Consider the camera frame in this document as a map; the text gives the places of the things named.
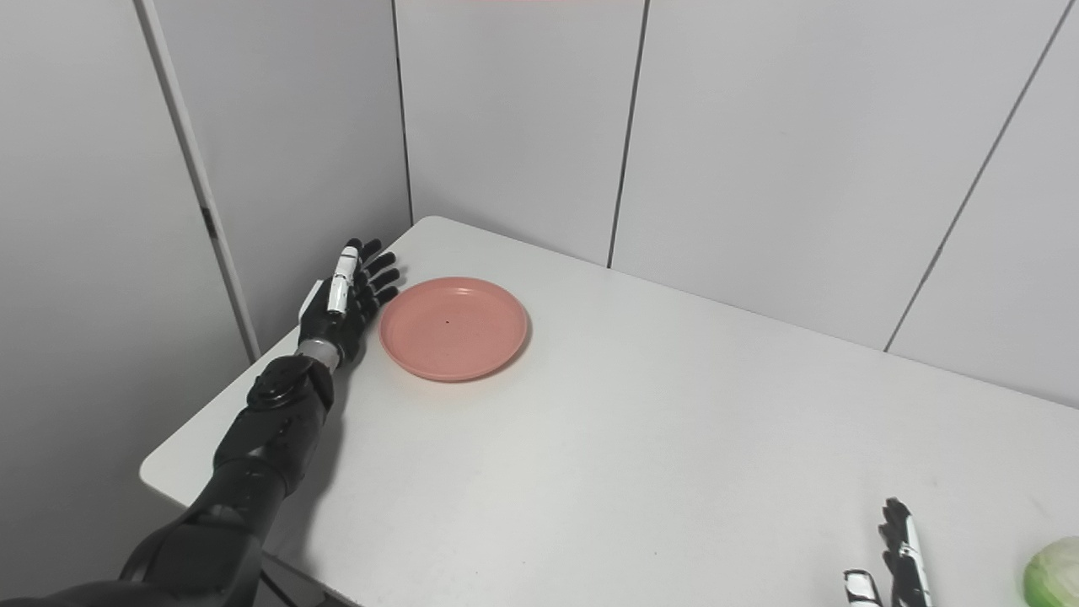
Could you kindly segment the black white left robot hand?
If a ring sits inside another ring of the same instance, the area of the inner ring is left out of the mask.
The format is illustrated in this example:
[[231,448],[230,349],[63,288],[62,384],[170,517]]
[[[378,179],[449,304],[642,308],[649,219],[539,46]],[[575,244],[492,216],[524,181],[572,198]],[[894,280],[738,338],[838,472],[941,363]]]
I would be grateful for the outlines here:
[[380,239],[350,239],[336,258],[334,272],[305,300],[297,353],[331,370],[354,361],[368,326],[400,292],[396,261]]

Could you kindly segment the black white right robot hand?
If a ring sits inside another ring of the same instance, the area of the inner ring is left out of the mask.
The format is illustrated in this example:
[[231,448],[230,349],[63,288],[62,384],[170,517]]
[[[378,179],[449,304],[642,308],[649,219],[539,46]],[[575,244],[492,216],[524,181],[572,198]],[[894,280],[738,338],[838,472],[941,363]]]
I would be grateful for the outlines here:
[[[878,526],[878,533],[885,542],[883,561],[893,576],[891,606],[934,606],[921,556],[920,534],[912,512],[898,498],[888,498],[882,512],[885,522]],[[849,569],[843,576],[849,606],[883,606],[883,596],[871,572]]]

